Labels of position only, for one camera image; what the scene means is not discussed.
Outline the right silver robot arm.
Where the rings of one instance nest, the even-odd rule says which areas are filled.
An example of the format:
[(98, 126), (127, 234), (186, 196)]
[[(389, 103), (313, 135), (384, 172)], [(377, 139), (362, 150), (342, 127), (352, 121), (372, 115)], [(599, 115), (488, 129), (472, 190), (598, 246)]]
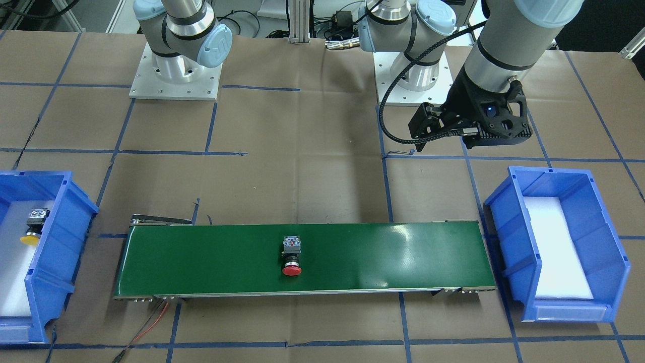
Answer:
[(206, 1), (135, 1), (133, 10), (164, 81), (186, 83), (223, 64), (232, 48), (232, 30)]

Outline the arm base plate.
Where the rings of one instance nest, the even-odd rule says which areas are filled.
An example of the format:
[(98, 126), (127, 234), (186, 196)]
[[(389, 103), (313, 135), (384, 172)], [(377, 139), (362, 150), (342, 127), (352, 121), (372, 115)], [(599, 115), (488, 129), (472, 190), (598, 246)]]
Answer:
[[(396, 75), (408, 64), (401, 52), (374, 53), (377, 97), (381, 102)], [(424, 102), (442, 105), (453, 83), (445, 53), (437, 64), (429, 67), (415, 65), (390, 93), (386, 104), (394, 106), (419, 105)]]
[(183, 55), (161, 57), (145, 48), (129, 97), (147, 100), (216, 101), (223, 65), (206, 68)]

